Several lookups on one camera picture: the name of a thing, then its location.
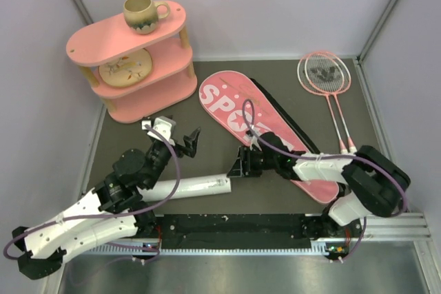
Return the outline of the pink sport racket bag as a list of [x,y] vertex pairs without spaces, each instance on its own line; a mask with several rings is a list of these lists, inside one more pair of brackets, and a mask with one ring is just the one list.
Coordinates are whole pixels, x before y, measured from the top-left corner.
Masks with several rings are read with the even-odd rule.
[[205,111],[240,143],[250,145],[243,116],[251,120],[250,106],[242,111],[249,98],[255,109],[254,131],[273,132],[290,150],[317,154],[319,149],[308,135],[257,80],[232,70],[209,75],[199,87],[199,101]]

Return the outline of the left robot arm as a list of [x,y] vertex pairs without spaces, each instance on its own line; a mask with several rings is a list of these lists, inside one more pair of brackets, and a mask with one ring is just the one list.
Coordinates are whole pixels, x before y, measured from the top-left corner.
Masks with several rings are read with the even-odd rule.
[[150,205],[141,194],[158,182],[170,160],[195,157],[200,129],[184,136],[180,145],[158,130],[145,126],[152,144],[143,152],[129,149],[112,165],[112,172],[79,201],[53,219],[36,227],[17,227],[12,243],[21,256],[16,258],[20,273],[39,280],[58,271],[83,252],[120,238],[146,237],[156,230],[153,210],[176,193]]

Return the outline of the pink badminton racket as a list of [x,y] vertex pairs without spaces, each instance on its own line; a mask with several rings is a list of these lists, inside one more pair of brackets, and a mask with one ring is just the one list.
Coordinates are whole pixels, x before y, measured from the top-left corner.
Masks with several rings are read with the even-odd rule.
[[342,140],[330,101],[330,96],[335,96],[345,82],[343,70],[336,57],[325,51],[306,54],[297,66],[297,76],[308,92],[325,97],[338,137],[340,153],[346,154],[348,150]]
[[334,98],[347,137],[347,145],[343,143],[341,137],[338,138],[341,153],[355,153],[357,149],[338,100],[338,95],[351,87],[351,74],[347,66],[331,52],[312,52],[305,58],[305,76],[314,89],[323,93],[327,98],[330,96]]

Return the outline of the white shuttlecock tube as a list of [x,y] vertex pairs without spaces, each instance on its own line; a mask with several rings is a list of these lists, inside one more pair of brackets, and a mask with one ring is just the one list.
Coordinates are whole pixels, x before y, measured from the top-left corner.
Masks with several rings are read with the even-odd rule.
[[[166,198],[174,188],[175,183],[175,180],[164,180],[157,182],[153,189],[139,189],[139,192],[144,201],[158,202]],[[216,174],[182,179],[171,199],[193,198],[231,192],[232,185],[227,175]]]

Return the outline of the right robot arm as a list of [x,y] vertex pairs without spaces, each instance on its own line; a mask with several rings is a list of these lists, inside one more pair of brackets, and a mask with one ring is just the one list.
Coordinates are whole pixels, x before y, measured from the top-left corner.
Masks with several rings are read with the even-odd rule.
[[391,218],[408,207],[408,175],[370,145],[352,154],[312,154],[288,149],[273,132],[253,137],[251,146],[241,146],[230,178],[257,178],[266,170],[297,182],[335,182],[349,193],[332,202],[322,218],[323,231],[339,235],[354,220],[375,215]]

